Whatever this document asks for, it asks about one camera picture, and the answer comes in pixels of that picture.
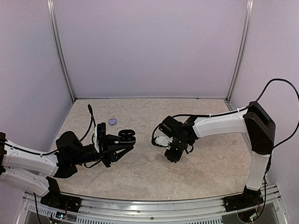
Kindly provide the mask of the black earbud charging case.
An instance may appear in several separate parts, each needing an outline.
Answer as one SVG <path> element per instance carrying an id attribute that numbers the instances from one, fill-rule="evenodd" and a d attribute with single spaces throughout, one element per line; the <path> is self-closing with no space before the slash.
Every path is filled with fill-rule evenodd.
<path id="1" fill-rule="evenodd" d="M 124 144 L 132 144 L 136 143 L 135 131 L 132 129 L 125 129 L 118 132 L 118 141 Z"/>

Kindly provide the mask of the lilac earbud charging case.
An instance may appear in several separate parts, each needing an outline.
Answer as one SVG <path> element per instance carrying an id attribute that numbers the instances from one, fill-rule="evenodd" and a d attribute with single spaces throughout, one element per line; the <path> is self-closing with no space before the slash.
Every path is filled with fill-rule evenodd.
<path id="1" fill-rule="evenodd" d="M 116 119 L 116 118 L 109 119 L 109 120 L 108 120 L 108 124 L 109 124 L 110 126 L 117 125 L 117 119 Z"/>

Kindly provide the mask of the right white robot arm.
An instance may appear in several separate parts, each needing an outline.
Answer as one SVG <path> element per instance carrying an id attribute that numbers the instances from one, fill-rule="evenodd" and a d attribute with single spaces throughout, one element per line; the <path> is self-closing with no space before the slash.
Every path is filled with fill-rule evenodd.
<path id="1" fill-rule="evenodd" d="M 245 192 L 239 196 L 239 203 L 249 207 L 257 200 L 256 191 L 262 186 L 274 149 L 275 122 L 257 102 L 227 113 L 187 117 L 181 122 L 176 116 L 167 116 L 158 126 L 164 135 L 152 138 L 152 143 L 166 148 L 164 155 L 168 160 L 178 162 L 188 146 L 200 138 L 227 133 L 248 134 L 252 159 Z"/>

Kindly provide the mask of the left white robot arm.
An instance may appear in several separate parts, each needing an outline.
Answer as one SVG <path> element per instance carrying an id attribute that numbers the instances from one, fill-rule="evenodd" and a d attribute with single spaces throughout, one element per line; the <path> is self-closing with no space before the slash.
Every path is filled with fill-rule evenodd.
<path id="1" fill-rule="evenodd" d="M 118 135 L 98 131 L 92 144 L 83 145 L 74 132 L 67 131 L 56 140 L 57 149 L 50 153 L 22 148 L 0 134 L 0 179 L 38 196 L 46 196 L 53 206 L 65 204 L 57 178 L 67 179 L 77 173 L 77 166 L 102 162 L 107 168 L 134 148 L 133 130 Z"/>

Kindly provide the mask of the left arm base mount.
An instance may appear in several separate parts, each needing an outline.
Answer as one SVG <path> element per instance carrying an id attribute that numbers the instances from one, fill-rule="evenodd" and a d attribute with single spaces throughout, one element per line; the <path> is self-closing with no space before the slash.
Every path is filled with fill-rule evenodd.
<path id="1" fill-rule="evenodd" d="M 57 181 L 54 178 L 46 177 L 48 181 L 48 193 L 41 197 L 41 204 L 52 208 L 78 213 L 82 199 L 76 196 L 62 194 Z"/>

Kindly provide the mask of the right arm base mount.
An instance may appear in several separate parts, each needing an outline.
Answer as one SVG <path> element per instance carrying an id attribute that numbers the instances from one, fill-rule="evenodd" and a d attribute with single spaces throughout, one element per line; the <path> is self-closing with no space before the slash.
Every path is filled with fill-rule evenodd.
<path id="1" fill-rule="evenodd" d="M 242 210 L 252 206 L 258 206 L 264 203 L 261 190 L 254 191 L 244 187 L 242 193 L 223 198 L 226 212 Z"/>

